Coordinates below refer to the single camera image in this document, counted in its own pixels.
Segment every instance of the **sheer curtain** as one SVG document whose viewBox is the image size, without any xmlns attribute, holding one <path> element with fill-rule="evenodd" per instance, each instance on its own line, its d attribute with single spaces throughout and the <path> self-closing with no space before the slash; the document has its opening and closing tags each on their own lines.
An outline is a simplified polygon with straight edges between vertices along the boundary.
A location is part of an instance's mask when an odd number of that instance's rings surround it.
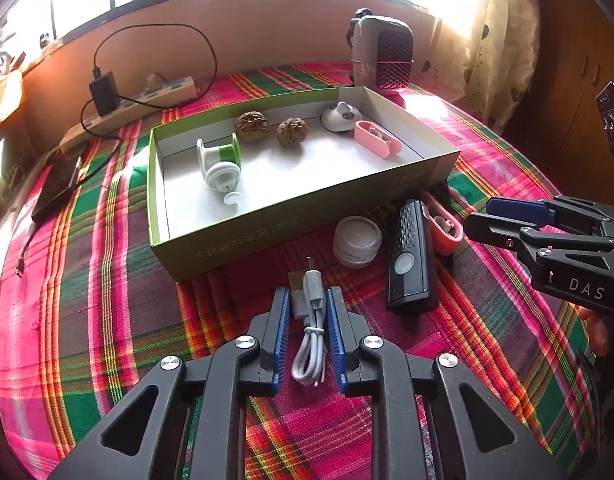
<svg viewBox="0 0 614 480">
<path fill-rule="evenodd" d="M 439 18 L 418 85 L 502 131 L 538 58 L 538 0 L 412 0 Z"/>
</svg>

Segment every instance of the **black remote control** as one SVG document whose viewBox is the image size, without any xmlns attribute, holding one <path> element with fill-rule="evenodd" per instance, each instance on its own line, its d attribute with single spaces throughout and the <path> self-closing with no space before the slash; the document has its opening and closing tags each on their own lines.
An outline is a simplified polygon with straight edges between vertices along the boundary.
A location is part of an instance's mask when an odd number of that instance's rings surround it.
<svg viewBox="0 0 614 480">
<path fill-rule="evenodd" d="M 388 220 L 387 310 L 421 314 L 438 306 L 436 263 L 424 204 L 405 204 Z"/>
</svg>

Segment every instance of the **table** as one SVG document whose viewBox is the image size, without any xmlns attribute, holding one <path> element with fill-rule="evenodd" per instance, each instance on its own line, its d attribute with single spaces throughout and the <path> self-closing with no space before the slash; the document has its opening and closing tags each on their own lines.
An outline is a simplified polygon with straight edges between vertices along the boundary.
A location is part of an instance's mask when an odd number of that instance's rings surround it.
<svg viewBox="0 0 614 480">
<path fill-rule="evenodd" d="M 24 206 L 2 272 L 0 415 L 22 463 L 44 479 L 60 459 L 159 359 L 212 353 L 266 312 L 287 272 L 315 258 L 325 286 L 338 285 L 374 333 L 404 351 L 433 358 L 452 351 L 505 402 L 565 470 L 593 436 L 591 383 L 576 352 L 590 355 L 569 304 L 543 297 L 514 254 L 465 240 L 438 258 L 441 305 L 418 318 L 385 310 L 386 256 L 366 269 L 333 257 L 334 226 L 175 283 L 148 242 L 146 164 L 149 127 L 242 100 L 349 84 L 344 64 L 300 64 L 219 78 L 200 101 L 122 128 L 122 149 L 69 206 L 34 237 L 26 270 L 14 275 L 30 211 Z M 492 195 L 535 200 L 556 192 L 514 148 L 478 122 L 416 87 L 402 105 L 462 150 L 448 186 L 435 196 L 460 218 Z M 112 149 L 97 143 L 93 170 Z M 389 206 L 368 215 L 384 222 Z M 292 324 L 289 353 L 302 333 Z M 249 479 L 370 477 L 370 400 L 346 399 L 331 375 L 304 388 L 289 375 L 275 399 L 250 399 Z"/>
</svg>

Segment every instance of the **power strip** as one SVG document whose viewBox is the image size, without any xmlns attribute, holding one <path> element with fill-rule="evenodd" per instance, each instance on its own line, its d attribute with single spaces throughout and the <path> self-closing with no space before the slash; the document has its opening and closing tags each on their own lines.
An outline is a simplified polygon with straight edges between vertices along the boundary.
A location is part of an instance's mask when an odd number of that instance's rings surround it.
<svg viewBox="0 0 614 480">
<path fill-rule="evenodd" d="M 167 83 L 157 91 L 146 91 L 142 94 L 132 96 L 132 99 L 142 101 L 150 105 L 175 106 L 185 101 L 190 101 L 196 97 L 196 85 L 191 77 L 176 79 Z M 136 119 L 154 113 L 153 108 L 132 103 L 131 101 L 121 100 L 120 106 L 109 115 L 100 117 L 98 114 L 88 117 L 83 122 L 85 126 L 98 135 L 106 135 L 117 130 L 125 124 L 129 124 Z M 80 123 L 72 126 L 60 141 L 60 150 L 68 153 L 81 142 L 92 138 Z"/>
</svg>

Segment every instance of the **walnut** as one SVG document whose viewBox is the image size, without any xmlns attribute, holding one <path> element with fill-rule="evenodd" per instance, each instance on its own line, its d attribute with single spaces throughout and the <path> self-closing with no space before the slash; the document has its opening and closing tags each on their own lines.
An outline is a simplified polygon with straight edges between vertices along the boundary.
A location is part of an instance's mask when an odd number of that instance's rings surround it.
<svg viewBox="0 0 614 480">
<path fill-rule="evenodd" d="M 236 135 L 244 142 L 255 142 L 262 139 L 266 136 L 268 129 L 267 118 L 260 112 L 246 112 L 234 124 Z"/>
<path fill-rule="evenodd" d="M 302 119 L 287 119 L 284 123 L 278 125 L 276 138 L 283 146 L 296 146 L 299 142 L 305 140 L 309 128 Z"/>
</svg>

